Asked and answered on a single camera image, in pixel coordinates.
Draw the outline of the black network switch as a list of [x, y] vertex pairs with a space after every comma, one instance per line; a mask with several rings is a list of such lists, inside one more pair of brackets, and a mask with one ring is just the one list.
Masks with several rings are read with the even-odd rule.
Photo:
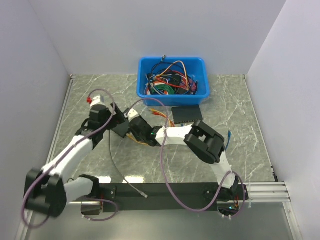
[[193, 123], [202, 121], [203, 116], [199, 105], [185, 105], [171, 108], [175, 124]]
[[[129, 110], [129, 108], [127, 107], [123, 114], [125, 115], [125, 113], [127, 113]], [[116, 124], [115, 123], [115, 127], [111, 129], [115, 134], [117, 134], [118, 136], [124, 138], [128, 133], [129, 133], [129, 120], [126, 118], [126, 121], [122, 124]]]

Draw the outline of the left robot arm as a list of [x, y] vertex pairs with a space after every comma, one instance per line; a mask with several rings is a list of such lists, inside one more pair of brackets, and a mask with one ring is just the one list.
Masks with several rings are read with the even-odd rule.
[[81, 175], [68, 182], [73, 169], [102, 141], [105, 131], [125, 122], [124, 114], [115, 103], [90, 107], [89, 117], [82, 123], [70, 144], [41, 169], [32, 169], [25, 180], [23, 210], [31, 210], [57, 218], [66, 205], [86, 197], [95, 201], [102, 196], [99, 179]]

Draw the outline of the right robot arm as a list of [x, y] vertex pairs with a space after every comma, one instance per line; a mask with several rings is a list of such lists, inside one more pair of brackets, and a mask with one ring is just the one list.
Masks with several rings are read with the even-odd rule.
[[139, 141], [150, 147], [169, 145], [188, 146], [215, 174], [220, 193], [219, 201], [233, 200], [238, 193], [239, 179], [232, 171], [226, 156], [225, 139], [201, 120], [180, 127], [150, 126], [141, 116], [128, 118], [129, 130]]

